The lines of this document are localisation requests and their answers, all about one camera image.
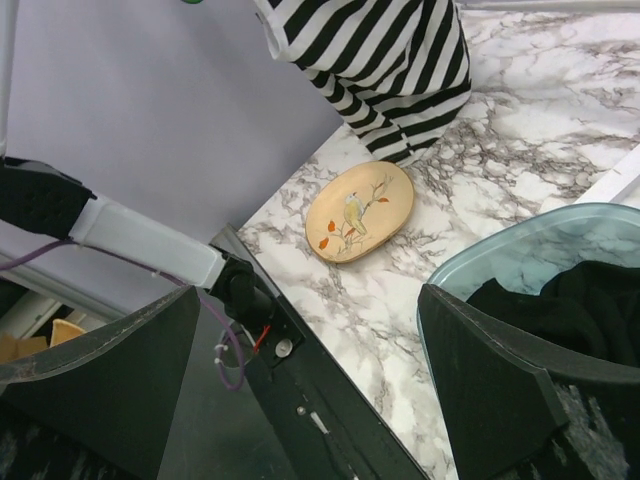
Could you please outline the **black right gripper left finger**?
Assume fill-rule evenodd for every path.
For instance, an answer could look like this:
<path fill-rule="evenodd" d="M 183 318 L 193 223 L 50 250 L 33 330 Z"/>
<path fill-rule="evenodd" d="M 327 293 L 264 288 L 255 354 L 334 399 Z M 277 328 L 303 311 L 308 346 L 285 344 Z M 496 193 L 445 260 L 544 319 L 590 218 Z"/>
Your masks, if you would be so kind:
<path fill-rule="evenodd" d="M 200 313 L 192 287 L 1 367 L 1 399 L 140 479 L 157 476 Z"/>

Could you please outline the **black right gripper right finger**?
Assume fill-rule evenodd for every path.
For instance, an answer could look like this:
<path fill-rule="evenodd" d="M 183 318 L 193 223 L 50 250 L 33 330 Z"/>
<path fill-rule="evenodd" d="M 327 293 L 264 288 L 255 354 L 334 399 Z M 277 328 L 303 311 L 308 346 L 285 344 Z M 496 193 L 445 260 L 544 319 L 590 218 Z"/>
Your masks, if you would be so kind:
<path fill-rule="evenodd" d="M 461 479 L 636 479 L 639 371 L 425 284 L 420 336 Z"/>

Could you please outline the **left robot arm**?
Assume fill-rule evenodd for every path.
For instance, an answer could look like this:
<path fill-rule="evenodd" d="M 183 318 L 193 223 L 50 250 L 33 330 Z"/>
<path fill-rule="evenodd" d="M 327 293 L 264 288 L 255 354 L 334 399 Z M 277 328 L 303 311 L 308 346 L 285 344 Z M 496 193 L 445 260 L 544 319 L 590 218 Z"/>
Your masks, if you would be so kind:
<path fill-rule="evenodd" d="M 82 246 L 203 289 L 248 330 L 273 321 L 275 299 L 250 262 L 99 195 L 43 162 L 2 158 L 1 219 L 52 240 L 2 265 L 3 270 L 62 246 Z"/>

